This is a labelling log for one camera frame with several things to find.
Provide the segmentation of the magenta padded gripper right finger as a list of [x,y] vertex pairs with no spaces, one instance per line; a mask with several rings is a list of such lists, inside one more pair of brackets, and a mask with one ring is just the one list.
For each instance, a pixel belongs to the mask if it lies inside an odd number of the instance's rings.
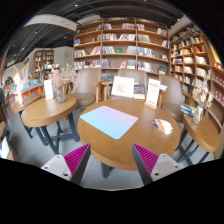
[[158,155],[137,144],[132,144],[132,155],[144,185],[182,169],[182,166],[167,154]]

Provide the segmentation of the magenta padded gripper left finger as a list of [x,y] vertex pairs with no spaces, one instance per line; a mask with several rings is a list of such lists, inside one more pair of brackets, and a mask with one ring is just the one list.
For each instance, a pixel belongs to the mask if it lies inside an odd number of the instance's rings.
[[55,155],[42,169],[77,185],[80,184],[88,159],[90,145],[83,145],[65,156]]

